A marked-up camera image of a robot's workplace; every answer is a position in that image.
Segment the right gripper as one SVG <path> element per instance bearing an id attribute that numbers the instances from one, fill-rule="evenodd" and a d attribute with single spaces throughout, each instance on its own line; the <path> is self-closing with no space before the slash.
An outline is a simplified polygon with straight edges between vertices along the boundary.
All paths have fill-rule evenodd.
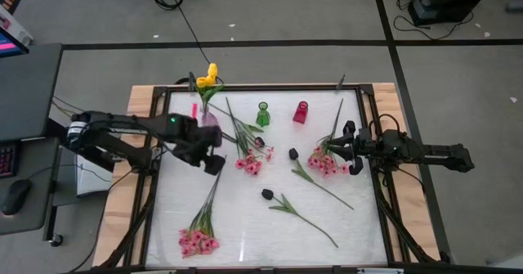
<path id="1" fill-rule="evenodd" d="M 368 159 L 375 164 L 384 164 L 382 153 L 382 133 L 375 138 L 372 137 L 372 131 L 369 128 L 360 128 L 359 134 L 355 137 L 355 122 L 347 120 L 343 129 L 343 135 L 328 141 L 329 150 L 338 155 L 346 162 L 351 161 L 349 174 L 357 175 L 363 169 L 363 158 Z M 354 150 L 350 146 L 355 139 Z"/>

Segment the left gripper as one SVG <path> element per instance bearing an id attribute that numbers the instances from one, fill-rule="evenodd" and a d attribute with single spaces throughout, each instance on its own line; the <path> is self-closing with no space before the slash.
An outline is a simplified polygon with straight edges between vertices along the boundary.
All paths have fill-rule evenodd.
<path id="1" fill-rule="evenodd" d="M 200 166 L 203 158 L 201 139 L 212 147 L 222 144 L 222 132 L 218 126 L 207 126 L 200 129 L 197 119 L 174 114 L 171 117 L 174 130 L 175 147 L 172 155 L 191 166 Z M 216 176 L 222 170 L 226 159 L 219 155 L 209 155 L 204 159 L 204 172 Z"/>

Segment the purple glass vase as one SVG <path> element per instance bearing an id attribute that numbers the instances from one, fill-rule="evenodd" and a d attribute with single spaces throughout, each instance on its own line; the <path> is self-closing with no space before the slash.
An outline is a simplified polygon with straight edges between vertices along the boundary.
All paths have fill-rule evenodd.
<path id="1" fill-rule="evenodd" d="M 216 116 L 210 112 L 207 106 L 201 106 L 201 123 L 204 127 L 218 126 L 218 120 Z"/>

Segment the pink artificial flower bunch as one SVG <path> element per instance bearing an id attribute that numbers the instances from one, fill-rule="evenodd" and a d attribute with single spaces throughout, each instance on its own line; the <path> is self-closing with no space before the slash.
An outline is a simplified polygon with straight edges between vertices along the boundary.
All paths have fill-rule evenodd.
<path id="1" fill-rule="evenodd" d="M 227 110 L 230 110 L 234 115 L 228 99 L 226 99 L 226 105 Z M 253 177 L 258 176 L 261 173 L 263 163 L 271 161 L 275 152 L 274 147 L 267 144 L 264 147 L 258 149 L 250 148 L 248 150 L 244 150 L 243 148 L 239 147 L 237 145 L 237 141 L 235 145 L 238 154 L 235 167 L 237 169 L 243 170 L 246 172 L 246 174 Z"/>
<path id="2" fill-rule="evenodd" d="M 220 178 L 221 172 L 218 173 L 206 200 L 190 225 L 179 231 L 178 244 L 181 247 L 181 256 L 183 258 L 190 258 L 195 255 L 209 255 L 220 247 L 212 225 L 212 208 Z"/>
<path id="3" fill-rule="evenodd" d="M 339 120 L 342 104 L 343 100 L 340 100 L 331 132 L 317 141 L 316 148 L 313 150 L 313 153 L 307 160 L 308 166 L 319 171 L 324 178 L 331 177 L 337 173 L 349 173 L 348 165 L 338 164 L 335 159 L 335 154 L 328 150 L 328 141 L 334 139 L 336 135 L 337 123 Z"/>

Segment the black tulip stem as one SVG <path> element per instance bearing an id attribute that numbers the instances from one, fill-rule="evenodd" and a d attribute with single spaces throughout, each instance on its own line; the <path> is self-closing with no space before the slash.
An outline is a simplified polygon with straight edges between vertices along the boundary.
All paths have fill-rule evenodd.
<path id="1" fill-rule="evenodd" d="M 331 237 L 330 234 L 328 234 L 325 230 L 323 230 L 322 228 L 318 227 L 317 225 L 315 225 L 313 222 L 311 222 L 310 220 L 308 220 L 307 218 L 304 218 L 294 207 L 293 205 L 290 203 L 290 201 L 287 199 L 287 197 L 284 195 L 284 194 L 281 194 L 280 198 L 278 198 L 275 193 L 272 191 L 272 190 L 269 190 L 269 189 L 263 189 L 261 191 L 261 196 L 263 199 L 265 200 L 269 200 L 269 201 L 275 201 L 277 203 L 277 205 L 273 205 L 273 206 L 270 206 L 269 209 L 271 210 L 277 210 L 277 211 L 280 211 L 280 212 L 284 212 L 284 213 L 289 213 L 289 214 L 292 214 L 293 216 L 301 219 L 303 222 L 307 223 L 308 225 L 312 226 L 314 229 L 318 230 L 319 232 L 321 232 L 323 235 L 325 235 L 329 240 L 330 242 L 336 247 L 338 248 L 338 244 L 336 243 L 336 241 Z"/>

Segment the yellow artificial tulip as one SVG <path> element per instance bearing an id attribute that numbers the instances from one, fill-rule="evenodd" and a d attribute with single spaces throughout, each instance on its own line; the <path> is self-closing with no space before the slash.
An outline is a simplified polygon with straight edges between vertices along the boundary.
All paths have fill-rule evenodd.
<path id="1" fill-rule="evenodd" d="M 208 102 L 210 101 L 210 99 L 212 98 L 212 96 L 215 94 L 216 92 L 216 77 L 214 75 L 208 75 L 205 80 L 204 80 L 205 84 L 204 84 L 204 87 L 203 87 L 203 95 L 202 95 L 202 99 L 203 99 L 203 105 L 204 106 L 207 106 Z"/>
<path id="2" fill-rule="evenodd" d="M 225 87 L 225 85 L 223 83 L 219 83 L 218 82 L 218 68 L 217 68 L 217 65 L 215 63 L 211 63 L 209 65 L 209 67 L 208 67 L 208 75 L 214 75 L 216 77 L 216 89 L 217 90 L 216 90 L 215 94 L 217 94 L 219 91 L 221 91 Z"/>
<path id="3" fill-rule="evenodd" d="M 198 94 L 200 96 L 202 104 L 203 104 L 203 99 L 202 99 L 203 87 L 204 87 L 204 84 L 205 84 L 204 80 L 205 80 L 206 77 L 200 77 L 200 78 L 196 79 L 196 89 L 197 89 L 197 92 L 198 92 Z"/>

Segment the green glass vase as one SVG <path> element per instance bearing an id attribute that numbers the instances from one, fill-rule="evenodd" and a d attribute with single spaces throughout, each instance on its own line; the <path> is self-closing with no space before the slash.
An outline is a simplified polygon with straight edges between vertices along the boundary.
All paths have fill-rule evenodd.
<path id="1" fill-rule="evenodd" d="M 256 123 L 261 127 L 268 126 L 270 124 L 270 113 L 268 112 L 268 104 L 262 101 L 258 104 L 258 109 L 259 111 L 257 113 Z"/>

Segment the red glass vase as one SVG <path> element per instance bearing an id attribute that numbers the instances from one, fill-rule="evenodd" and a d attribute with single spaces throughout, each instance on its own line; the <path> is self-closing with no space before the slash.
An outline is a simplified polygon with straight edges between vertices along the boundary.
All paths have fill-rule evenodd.
<path id="1" fill-rule="evenodd" d="M 293 121 L 296 123 L 304 124 L 306 122 L 307 114 L 308 103 L 306 101 L 300 101 L 294 113 Z"/>

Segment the grey desk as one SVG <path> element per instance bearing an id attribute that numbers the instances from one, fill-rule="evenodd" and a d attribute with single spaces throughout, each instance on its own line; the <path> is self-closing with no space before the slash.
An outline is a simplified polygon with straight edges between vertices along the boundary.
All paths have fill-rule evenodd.
<path id="1" fill-rule="evenodd" d="M 0 174 L 0 236 L 35 231 L 45 223 L 59 162 L 59 140 L 48 124 L 62 52 L 61 44 L 52 43 L 0 58 L 0 149 L 13 145 L 17 162 L 13 176 Z M 6 215 L 2 206 L 9 186 L 24 179 L 30 184 L 24 203 Z"/>

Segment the black computer mouse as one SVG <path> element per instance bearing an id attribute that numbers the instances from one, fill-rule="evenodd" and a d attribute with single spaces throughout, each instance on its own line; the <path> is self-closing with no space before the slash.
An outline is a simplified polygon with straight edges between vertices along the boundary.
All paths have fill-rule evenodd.
<path id="1" fill-rule="evenodd" d="M 32 183 L 28 179 L 14 181 L 7 189 L 1 211 L 4 215 L 14 215 L 20 211 L 31 190 Z"/>

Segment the backlit keyboard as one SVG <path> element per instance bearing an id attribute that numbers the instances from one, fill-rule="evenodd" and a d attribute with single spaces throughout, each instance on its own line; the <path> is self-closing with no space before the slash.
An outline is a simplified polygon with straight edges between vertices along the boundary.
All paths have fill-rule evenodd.
<path id="1" fill-rule="evenodd" d="M 0 178 L 14 177 L 17 174 L 19 147 L 17 142 L 0 144 Z"/>

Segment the desk computer monitor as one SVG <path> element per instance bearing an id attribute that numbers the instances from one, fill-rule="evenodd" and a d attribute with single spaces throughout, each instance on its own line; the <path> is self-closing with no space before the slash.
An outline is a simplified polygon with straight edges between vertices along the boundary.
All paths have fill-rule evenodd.
<path id="1" fill-rule="evenodd" d="M 28 54 L 29 49 L 0 26 L 0 58 Z"/>

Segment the white cardboard box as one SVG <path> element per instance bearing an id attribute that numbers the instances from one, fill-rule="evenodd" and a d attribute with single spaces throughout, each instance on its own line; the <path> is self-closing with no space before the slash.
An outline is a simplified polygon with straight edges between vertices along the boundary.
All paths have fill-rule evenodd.
<path id="1" fill-rule="evenodd" d="M 33 43 L 33 36 L 2 5 L 0 5 L 0 27 L 25 46 Z"/>

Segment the black metal table frame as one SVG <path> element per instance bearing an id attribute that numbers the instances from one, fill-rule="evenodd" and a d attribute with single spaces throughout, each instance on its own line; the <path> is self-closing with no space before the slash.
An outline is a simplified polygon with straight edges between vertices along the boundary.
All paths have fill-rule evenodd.
<path id="1" fill-rule="evenodd" d="M 223 132 L 234 133 L 231 119 L 211 107 L 227 110 L 251 123 L 258 104 L 266 102 L 270 124 L 263 140 L 275 148 L 261 173 L 250 176 L 235 167 L 238 154 L 230 139 L 217 153 L 226 158 L 212 210 L 212 224 L 220 247 L 212 254 L 190 258 L 181 256 L 179 230 L 190 225 L 216 177 L 199 168 L 163 155 L 155 189 L 152 217 L 138 232 L 132 262 L 150 270 L 194 267 L 211 272 L 258 268 L 384 266 L 399 253 L 391 223 L 379 211 L 375 198 L 378 184 L 369 166 L 355 175 L 336 174 L 315 177 L 315 182 L 346 201 L 351 210 L 318 187 L 292 172 L 288 150 L 295 148 L 305 162 L 322 136 L 331 132 L 340 100 L 343 100 L 336 134 L 347 120 L 362 128 L 371 117 L 369 94 L 376 84 L 347 84 L 340 91 L 332 84 L 232 85 L 210 101 L 210 111 Z M 304 124 L 293 121 L 300 101 L 308 103 Z M 280 198 L 284 194 L 304 217 L 325 230 L 338 244 L 312 226 L 289 213 L 269 209 L 275 201 L 262 198 L 263 189 Z"/>

